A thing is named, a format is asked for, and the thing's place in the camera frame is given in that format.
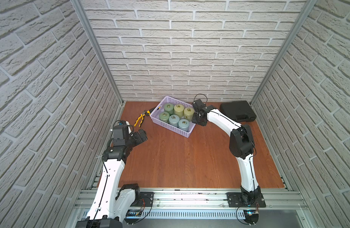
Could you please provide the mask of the blue-grey canister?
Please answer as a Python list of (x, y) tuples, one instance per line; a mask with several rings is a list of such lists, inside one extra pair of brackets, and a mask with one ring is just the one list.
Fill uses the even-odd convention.
[(178, 123), (179, 123), (179, 121), (180, 121), (180, 118), (179, 118), (179, 116), (178, 115), (171, 115), (170, 117), (169, 117), (169, 124), (170, 125), (172, 125), (172, 126), (174, 126), (174, 127), (176, 127), (176, 128), (178, 128)]
[(188, 121), (188, 119), (180, 119), (178, 122), (178, 128), (188, 132), (189, 131), (189, 127), (190, 127), (190, 122)]

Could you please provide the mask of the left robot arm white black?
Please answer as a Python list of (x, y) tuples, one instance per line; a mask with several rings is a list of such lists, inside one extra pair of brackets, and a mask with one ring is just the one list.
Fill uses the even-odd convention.
[(117, 121), (112, 129), (107, 148), (102, 154), (103, 178), (94, 202), (77, 228), (121, 228), (130, 206), (140, 200), (137, 183), (125, 184), (118, 189), (121, 174), (134, 147), (147, 140), (142, 129), (135, 132), (127, 121)]

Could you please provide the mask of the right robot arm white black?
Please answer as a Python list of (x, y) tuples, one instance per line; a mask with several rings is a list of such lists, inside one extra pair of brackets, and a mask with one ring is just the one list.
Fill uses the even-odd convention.
[(241, 175), (240, 201), (245, 206), (253, 205), (261, 195), (261, 190), (253, 165), (255, 144), (251, 128), (228, 118), (216, 107), (207, 106), (200, 99), (194, 100), (192, 105), (195, 110), (192, 117), (194, 124), (206, 126), (208, 122), (212, 122), (230, 137), (229, 149), (237, 158)]

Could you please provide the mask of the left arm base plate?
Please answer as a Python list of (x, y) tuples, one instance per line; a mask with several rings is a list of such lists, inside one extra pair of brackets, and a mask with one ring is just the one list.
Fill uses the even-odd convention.
[(140, 209), (146, 215), (147, 211), (152, 208), (154, 199), (154, 192), (141, 192), (139, 199), (136, 199), (130, 206), (129, 210), (138, 210)]

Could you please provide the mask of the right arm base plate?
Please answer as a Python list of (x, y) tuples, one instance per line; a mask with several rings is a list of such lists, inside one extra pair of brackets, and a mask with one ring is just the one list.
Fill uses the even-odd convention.
[(266, 208), (266, 202), (261, 193), (241, 193), (228, 192), (226, 193), (228, 205), (230, 208), (238, 207), (260, 207)]

